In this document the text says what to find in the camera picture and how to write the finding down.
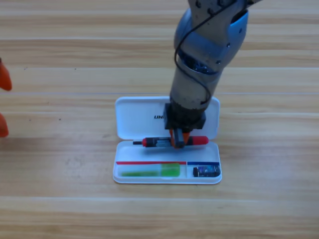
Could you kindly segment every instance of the green highlighter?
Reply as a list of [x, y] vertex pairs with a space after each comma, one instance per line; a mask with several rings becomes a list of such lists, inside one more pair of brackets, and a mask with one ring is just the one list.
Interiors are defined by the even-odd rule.
[[125, 165], [122, 177], [178, 177], [179, 163], [162, 163], [148, 165]]

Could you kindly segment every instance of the wooden table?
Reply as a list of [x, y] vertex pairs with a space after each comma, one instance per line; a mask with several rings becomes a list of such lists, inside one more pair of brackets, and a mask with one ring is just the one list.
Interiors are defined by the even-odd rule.
[[318, 239], [319, 2], [264, 0], [225, 70], [215, 186], [120, 185], [114, 102], [168, 95], [186, 0], [1, 0], [1, 239]]

